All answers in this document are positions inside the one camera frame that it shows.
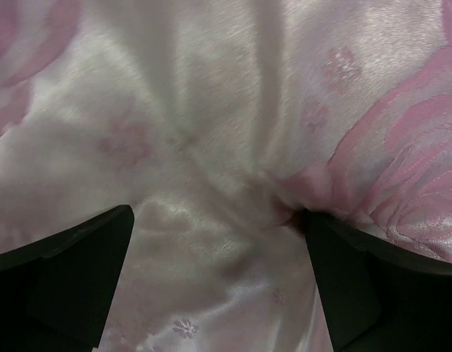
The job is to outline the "pink pillowcase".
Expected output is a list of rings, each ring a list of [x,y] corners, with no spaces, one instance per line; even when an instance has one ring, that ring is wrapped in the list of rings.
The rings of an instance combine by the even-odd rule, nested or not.
[[[452,263],[452,1],[0,1],[0,253],[119,204],[101,351],[330,351],[296,210]]]

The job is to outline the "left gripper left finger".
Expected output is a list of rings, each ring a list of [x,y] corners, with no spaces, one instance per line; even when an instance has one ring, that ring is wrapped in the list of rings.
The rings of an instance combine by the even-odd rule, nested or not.
[[[119,205],[0,254],[0,351],[97,348],[133,227]]]

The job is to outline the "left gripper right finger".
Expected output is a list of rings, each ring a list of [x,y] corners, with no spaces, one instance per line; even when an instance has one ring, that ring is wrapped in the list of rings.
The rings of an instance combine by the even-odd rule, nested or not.
[[[452,351],[452,263],[301,212],[334,351]]]

